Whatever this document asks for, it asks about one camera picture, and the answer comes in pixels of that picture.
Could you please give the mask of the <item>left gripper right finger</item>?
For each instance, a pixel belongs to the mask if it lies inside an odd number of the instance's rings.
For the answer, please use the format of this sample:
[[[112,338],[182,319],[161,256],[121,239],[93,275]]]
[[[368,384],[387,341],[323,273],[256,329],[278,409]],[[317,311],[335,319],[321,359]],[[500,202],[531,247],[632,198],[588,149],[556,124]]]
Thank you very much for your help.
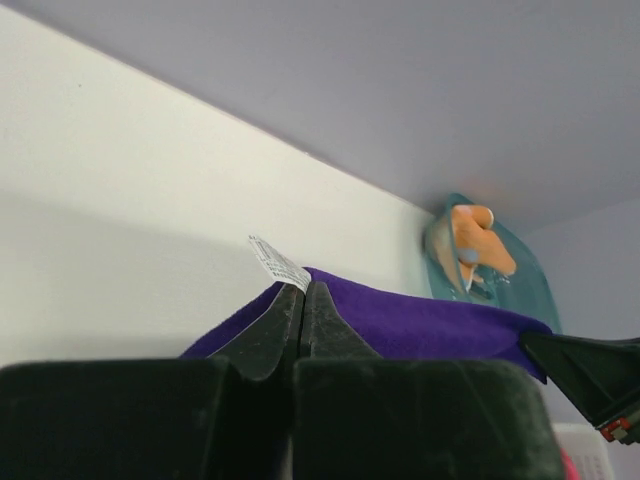
[[[298,352],[300,358],[381,358],[338,313],[327,284],[315,281],[305,298]]]

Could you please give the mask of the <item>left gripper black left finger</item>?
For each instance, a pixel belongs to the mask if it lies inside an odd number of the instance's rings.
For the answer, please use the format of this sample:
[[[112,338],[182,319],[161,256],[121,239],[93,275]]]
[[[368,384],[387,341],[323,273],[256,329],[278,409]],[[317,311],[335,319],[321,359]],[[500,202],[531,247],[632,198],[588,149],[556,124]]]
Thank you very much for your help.
[[[248,381],[290,381],[299,355],[305,294],[284,284],[266,311],[209,356]]]

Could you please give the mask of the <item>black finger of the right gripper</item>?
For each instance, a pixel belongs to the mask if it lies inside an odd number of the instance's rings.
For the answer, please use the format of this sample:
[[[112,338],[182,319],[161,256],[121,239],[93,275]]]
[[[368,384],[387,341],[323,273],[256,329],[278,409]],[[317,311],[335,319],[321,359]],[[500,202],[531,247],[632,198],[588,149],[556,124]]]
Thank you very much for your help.
[[[639,442],[639,340],[526,332],[519,345],[608,442]]]

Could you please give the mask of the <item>purple towel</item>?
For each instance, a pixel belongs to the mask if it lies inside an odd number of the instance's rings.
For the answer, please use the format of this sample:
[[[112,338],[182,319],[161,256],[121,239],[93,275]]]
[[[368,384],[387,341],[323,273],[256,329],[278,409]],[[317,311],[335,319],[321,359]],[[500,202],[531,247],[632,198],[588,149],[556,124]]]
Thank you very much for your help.
[[[281,273],[255,299],[196,340],[184,352],[207,358],[261,314],[284,284],[305,294],[312,281],[327,284],[338,313],[383,359],[504,360],[544,381],[545,373],[519,346],[524,332],[549,333],[543,323],[509,311],[377,290],[314,268]]]

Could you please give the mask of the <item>pink towel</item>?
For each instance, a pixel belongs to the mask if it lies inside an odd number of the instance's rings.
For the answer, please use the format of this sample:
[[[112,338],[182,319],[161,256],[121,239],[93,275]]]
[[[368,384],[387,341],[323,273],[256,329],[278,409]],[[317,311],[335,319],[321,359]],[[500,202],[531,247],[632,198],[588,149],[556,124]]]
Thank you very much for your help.
[[[579,471],[577,470],[574,462],[572,461],[572,459],[564,449],[561,450],[561,456],[562,456],[563,465],[564,465],[565,479],[580,480],[581,477],[580,477]]]

